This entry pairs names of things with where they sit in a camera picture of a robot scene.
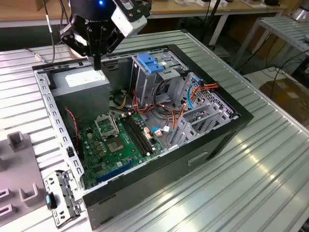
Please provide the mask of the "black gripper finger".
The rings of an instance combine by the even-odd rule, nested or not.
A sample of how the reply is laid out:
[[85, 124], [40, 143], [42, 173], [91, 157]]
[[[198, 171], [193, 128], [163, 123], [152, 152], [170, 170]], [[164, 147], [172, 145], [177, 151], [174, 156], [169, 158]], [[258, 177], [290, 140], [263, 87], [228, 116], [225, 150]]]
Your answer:
[[98, 57], [97, 57], [97, 70], [101, 70], [101, 57], [104, 54], [106, 54], [105, 32], [106, 32], [106, 28], [104, 25], [102, 25], [100, 28], [100, 38], [99, 38]]
[[90, 60], [93, 64], [94, 70], [98, 69], [97, 65], [97, 45], [96, 41], [93, 37], [93, 30], [90, 26], [87, 26], [87, 35], [88, 35], [88, 45], [89, 45], [89, 52], [90, 52]]

